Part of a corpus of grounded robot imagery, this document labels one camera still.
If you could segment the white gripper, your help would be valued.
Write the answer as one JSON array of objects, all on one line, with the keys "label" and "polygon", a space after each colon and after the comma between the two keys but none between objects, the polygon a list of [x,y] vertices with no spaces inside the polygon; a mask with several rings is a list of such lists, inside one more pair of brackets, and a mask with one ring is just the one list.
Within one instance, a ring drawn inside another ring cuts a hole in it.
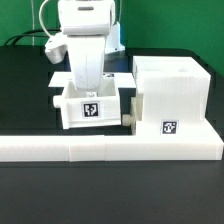
[{"label": "white gripper", "polygon": [[67,47],[74,85],[79,91],[97,91],[104,67],[106,37],[68,36]]}]

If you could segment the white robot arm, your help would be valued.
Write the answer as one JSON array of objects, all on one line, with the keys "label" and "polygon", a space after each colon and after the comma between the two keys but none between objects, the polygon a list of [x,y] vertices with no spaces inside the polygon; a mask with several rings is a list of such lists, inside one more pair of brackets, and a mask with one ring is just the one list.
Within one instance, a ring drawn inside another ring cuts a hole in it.
[{"label": "white robot arm", "polygon": [[43,20],[44,0],[39,9],[39,22],[49,37],[45,54],[53,63],[69,56],[73,83],[79,91],[100,88],[104,59],[108,54],[125,50],[120,41],[120,22],[116,19],[114,0],[58,0],[60,31],[50,34]]}]

